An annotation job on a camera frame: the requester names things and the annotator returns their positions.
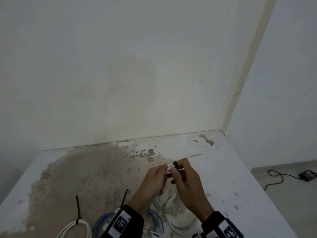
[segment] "sleeve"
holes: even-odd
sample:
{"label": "sleeve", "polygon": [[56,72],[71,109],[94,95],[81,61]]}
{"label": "sleeve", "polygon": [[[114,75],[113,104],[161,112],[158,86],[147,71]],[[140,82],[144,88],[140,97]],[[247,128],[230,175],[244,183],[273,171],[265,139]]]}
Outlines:
{"label": "sleeve", "polygon": [[128,205],[124,205],[109,222],[101,238],[141,238],[144,218]]}
{"label": "sleeve", "polygon": [[202,236],[206,238],[244,237],[236,226],[228,218],[225,218],[219,211],[213,212],[201,226],[204,231]]}

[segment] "power adapter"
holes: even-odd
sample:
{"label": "power adapter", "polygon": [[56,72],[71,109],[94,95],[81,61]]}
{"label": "power adapter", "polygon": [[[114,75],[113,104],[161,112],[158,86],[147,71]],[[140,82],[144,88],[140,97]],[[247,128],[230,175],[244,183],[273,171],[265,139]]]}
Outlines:
{"label": "power adapter", "polygon": [[303,172],[303,173],[300,173],[298,176],[299,176],[302,180],[305,180],[306,182],[311,181],[311,180],[317,178],[317,175],[316,175],[313,171],[311,171],[311,170],[307,170],[307,171],[305,171],[305,172]]}

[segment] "gray floor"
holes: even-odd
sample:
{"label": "gray floor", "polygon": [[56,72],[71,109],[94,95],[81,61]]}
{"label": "gray floor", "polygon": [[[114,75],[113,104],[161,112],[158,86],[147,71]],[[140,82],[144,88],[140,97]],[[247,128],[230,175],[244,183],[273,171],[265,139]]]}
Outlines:
{"label": "gray floor", "polygon": [[[263,188],[282,179],[269,176],[270,169],[298,177],[309,169],[317,173],[317,160],[252,169],[251,173]],[[317,237],[317,178],[305,182],[284,176],[282,184],[269,186],[266,193],[299,238]]]}

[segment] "black sleeve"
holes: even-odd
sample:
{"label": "black sleeve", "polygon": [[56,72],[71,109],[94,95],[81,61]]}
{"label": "black sleeve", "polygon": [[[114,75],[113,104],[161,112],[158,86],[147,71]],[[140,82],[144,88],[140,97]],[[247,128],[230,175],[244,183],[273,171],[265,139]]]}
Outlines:
{"label": "black sleeve", "polygon": [[[120,238],[141,238],[143,234],[142,229],[144,225],[144,218],[128,205],[124,205],[121,210],[125,211],[129,216],[131,216],[131,219],[128,221],[126,227],[121,232]],[[120,212],[118,212],[117,215],[115,215],[114,218],[110,221],[107,230],[102,234],[101,238],[112,238],[108,231],[112,226],[115,227],[115,221],[118,217],[120,217]]]}
{"label": "black sleeve", "polygon": [[203,237],[211,238],[243,238],[242,233],[236,226],[228,219],[225,218],[219,211],[213,212],[207,220],[202,223],[204,233]]}

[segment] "hand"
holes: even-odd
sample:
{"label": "hand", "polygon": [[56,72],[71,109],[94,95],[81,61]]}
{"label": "hand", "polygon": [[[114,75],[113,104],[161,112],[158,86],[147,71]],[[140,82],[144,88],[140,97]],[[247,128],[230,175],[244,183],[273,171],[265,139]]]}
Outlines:
{"label": "hand", "polygon": [[188,159],[177,161],[179,168],[185,170],[178,171],[175,167],[171,167],[168,177],[173,177],[171,183],[177,185],[179,196],[186,206],[194,215],[204,222],[214,212],[209,203],[203,186],[200,181],[199,174],[192,168]]}
{"label": "hand", "polygon": [[142,184],[128,206],[133,208],[141,216],[150,207],[155,196],[163,194],[163,188],[167,181],[167,164],[150,168],[142,181]]}

